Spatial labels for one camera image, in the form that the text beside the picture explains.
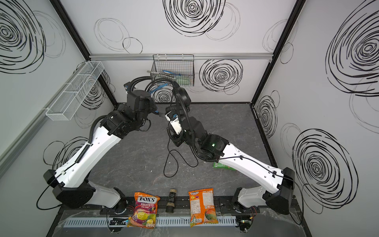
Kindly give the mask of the black blue headphones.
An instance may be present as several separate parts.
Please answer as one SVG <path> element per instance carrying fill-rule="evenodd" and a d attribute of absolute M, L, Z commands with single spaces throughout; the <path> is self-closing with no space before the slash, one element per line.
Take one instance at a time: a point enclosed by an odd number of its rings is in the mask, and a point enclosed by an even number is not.
<path fill-rule="evenodd" d="M 150 93 L 155 103 L 169 105 L 165 109 L 165 114 L 174 111 L 180 116 L 184 116 L 190 111 L 191 99 L 188 93 L 173 79 L 158 78 L 152 80 L 145 87 L 145 90 Z"/>

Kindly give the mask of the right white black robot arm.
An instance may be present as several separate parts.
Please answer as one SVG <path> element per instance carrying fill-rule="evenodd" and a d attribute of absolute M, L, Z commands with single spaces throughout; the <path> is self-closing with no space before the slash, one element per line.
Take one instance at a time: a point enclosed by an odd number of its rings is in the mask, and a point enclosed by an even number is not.
<path fill-rule="evenodd" d="M 172 90 L 176 104 L 166 108 L 169 121 L 167 133 L 176 145 L 187 144 L 193 155 L 205 162 L 218 162 L 244 174 L 259 184 L 256 188 L 238 188 L 234 196 L 235 209 L 242 212 L 265 204 L 275 212 L 290 215 L 294 188 L 299 187 L 290 168 L 279 169 L 246 154 L 229 140 L 208 133 L 202 123 L 189 116 L 191 100 L 186 90 Z"/>

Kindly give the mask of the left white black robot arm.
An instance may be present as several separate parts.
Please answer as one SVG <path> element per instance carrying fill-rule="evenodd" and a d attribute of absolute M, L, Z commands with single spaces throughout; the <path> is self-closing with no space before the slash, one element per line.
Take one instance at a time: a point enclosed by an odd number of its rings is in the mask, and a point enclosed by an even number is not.
<path fill-rule="evenodd" d="M 140 131 L 148 121 L 148 115 L 157 110 L 151 94 L 135 90 L 150 76 L 138 77 L 124 85 L 127 102 L 121 103 L 109 114 L 93 122 L 88 141 L 61 167 L 49 169 L 44 179 L 52 187 L 55 198 L 69 208 L 98 205 L 120 215 L 128 209 L 128 201 L 118 188 L 106 188 L 88 179 L 89 173 L 101 158 L 128 133 Z"/>

